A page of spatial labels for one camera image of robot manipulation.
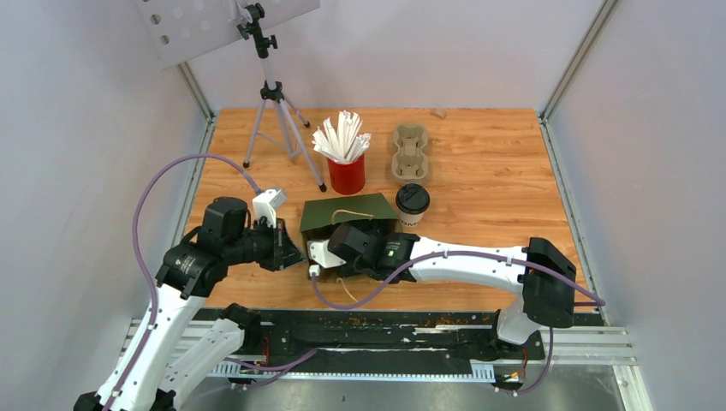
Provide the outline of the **green paper bag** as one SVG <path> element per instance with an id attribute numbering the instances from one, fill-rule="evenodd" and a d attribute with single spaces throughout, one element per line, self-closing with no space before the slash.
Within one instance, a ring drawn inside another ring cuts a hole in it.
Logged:
<path id="1" fill-rule="evenodd" d="M 388 235 L 402 227 L 397 212 L 382 194 L 308 200 L 300 222 L 306 251 L 310 241 L 328 240 L 342 223 L 350 223 L 367 234 Z"/>

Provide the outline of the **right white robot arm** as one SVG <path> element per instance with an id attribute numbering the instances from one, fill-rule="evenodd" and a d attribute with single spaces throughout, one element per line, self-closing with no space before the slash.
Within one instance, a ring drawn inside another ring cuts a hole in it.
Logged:
<path id="1" fill-rule="evenodd" d="M 545 238 L 533 237 L 525 246 L 474 247 L 342 223 L 329 239 L 312 241 L 308 248 L 313 261 L 341 273 L 389 283 L 445 281 L 509 292 L 514 300 L 499 312 L 488 336 L 492 352 L 500 357 L 515 354 L 540 327 L 574 324 L 576 269 Z"/>

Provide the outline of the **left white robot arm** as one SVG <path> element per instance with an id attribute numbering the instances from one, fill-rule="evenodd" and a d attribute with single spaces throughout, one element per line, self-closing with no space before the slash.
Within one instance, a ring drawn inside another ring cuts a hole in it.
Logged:
<path id="1" fill-rule="evenodd" d="M 97 390 L 80 395 L 74 409 L 179 410 L 226 357 L 237 350 L 255 352 L 262 343 L 261 316 L 233 303 L 200 340 L 172 358 L 183 332 L 231 266 L 254 263 L 281 271 L 302 262 L 301 250 L 277 217 L 285 200 L 280 189 L 258 193 L 252 204 L 214 199 L 202 224 L 164 255 L 143 325 L 113 373 Z"/>

